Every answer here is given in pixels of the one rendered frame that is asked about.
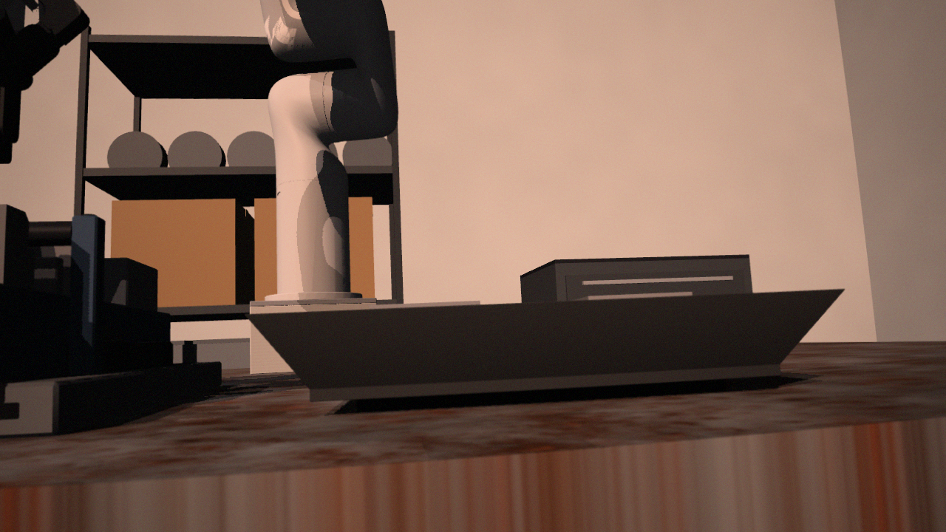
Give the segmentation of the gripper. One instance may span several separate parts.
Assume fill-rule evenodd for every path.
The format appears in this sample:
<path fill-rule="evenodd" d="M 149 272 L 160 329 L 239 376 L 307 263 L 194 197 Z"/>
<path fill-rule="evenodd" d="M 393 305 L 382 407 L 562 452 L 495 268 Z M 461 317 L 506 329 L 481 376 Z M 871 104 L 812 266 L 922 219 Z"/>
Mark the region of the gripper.
<path fill-rule="evenodd" d="M 38 7 L 37 24 L 24 27 L 26 6 L 32 12 Z M 90 26 L 90 18 L 74 0 L 0 0 L 0 20 L 0 164 L 10 164 L 19 140 L 21 91 L 33 86 L 33 75 L 62 45 Z"/>

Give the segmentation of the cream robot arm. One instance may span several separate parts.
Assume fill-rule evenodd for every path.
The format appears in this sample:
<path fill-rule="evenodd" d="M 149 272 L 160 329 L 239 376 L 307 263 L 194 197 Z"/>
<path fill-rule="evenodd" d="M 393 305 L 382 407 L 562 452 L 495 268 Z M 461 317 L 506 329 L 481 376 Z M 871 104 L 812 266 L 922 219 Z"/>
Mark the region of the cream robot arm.
<path fill-rule="evenodd" d="M 269 93 L 276 173 L 277 294 L 265 301 L 362 299 L 350 292 L 348 177 L 331 143 L 398 125 L 382 0 L 260 0 L 287 63 L 352 58 L 357 68 L 288 75 Z"/>

